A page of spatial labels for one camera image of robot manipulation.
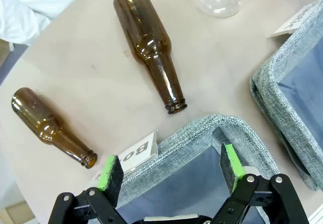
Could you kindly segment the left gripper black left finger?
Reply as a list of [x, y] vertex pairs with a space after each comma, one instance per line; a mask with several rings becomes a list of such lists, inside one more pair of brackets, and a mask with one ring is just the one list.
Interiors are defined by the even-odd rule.
[[48, 224], [126, 224], [116, 210], [124, 172], [118, 156], [108, 157], [96, 187], [75, 196], [63, 192], [56, 198]]

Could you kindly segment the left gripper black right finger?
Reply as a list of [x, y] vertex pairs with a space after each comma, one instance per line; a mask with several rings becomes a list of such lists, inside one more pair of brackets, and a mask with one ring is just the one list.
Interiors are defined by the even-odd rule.
[[241, 224], [251, 207], [259, 207], [270, 224], [309, 224], [290, 178], [285, 174], [265, 179], [247, 173], [233, 145], [221, 146], [220, 166], [231, 193], [211, 224]]

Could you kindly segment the brown glass bottle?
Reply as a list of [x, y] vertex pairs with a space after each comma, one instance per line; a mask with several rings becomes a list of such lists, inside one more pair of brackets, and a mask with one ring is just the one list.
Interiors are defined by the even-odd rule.
[[87, 169], [96, 164], [97, 154], [33, 90], [18, 89], [11, 103], [13, 111], [40, 141], [55, 146]]
[[114, 0], [135, 60], [145, 65], [168, 114], [187, 107], [171, 58], [171, 40], [150, 0]]

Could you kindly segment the grey fabric bottle basket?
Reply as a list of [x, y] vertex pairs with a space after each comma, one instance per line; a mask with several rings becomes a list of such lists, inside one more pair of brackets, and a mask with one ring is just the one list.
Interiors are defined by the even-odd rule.
[[214, 217], [229, 190], [220, 167], [223, 144], [266, 179], [280, 172], [258, 135], [237, 117], [194, 119], [158, 145], [158, 155], [123, 180], [117, 210], [127, 223], [150, 216]]

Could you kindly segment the grey fabric plastic basket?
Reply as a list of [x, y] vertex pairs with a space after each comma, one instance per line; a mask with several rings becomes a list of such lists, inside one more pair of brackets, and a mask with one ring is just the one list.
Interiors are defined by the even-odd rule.
[[323, 0], [255, 71], [250, 91], [304, 183], [323, 191]]

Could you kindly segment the white Bottle label sign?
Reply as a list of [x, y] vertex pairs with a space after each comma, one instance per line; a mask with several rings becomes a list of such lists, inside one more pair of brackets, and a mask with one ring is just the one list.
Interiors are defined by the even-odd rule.
[[157, 156], [156, 131], [151, 132], [124, 152], [118, 154], [124, 176], [134, 172]]

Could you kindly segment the white Plastic label sign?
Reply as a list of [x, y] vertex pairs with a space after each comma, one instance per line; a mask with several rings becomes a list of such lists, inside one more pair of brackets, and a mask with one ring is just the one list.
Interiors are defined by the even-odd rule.
[[291, 18], [284, 22], [269, 38], [280, 36], [283, 34], [294, 33], [320, 6], [323, 5], [323, 0], [318, 0], [303, 6]]

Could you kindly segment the person in white jacket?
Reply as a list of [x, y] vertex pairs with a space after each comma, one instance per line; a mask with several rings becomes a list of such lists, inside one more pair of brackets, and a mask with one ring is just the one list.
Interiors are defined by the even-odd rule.
[[75, 0], [0, 0], [0, 39], [31, 45]]

